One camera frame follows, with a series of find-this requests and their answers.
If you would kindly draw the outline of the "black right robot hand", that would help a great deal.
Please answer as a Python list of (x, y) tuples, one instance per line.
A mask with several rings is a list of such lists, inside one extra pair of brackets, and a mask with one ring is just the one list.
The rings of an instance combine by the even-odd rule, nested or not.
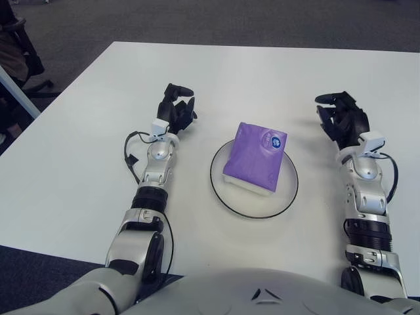
[(358, 146), (360, 134), (370, 131), (366, 113), (346, 91), (319, 95), (315, 102), (321, 128), (340, 150)]

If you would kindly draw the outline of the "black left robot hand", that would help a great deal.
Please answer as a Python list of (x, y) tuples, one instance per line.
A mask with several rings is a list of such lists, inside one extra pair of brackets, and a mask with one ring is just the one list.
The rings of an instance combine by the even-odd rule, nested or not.
[(194, 104), (193, 90), (170, 83), (164, 92), (163, 100), (159, 103), (157, 118), (168, 122), (168, 132), (177, 135), (198, 118)]

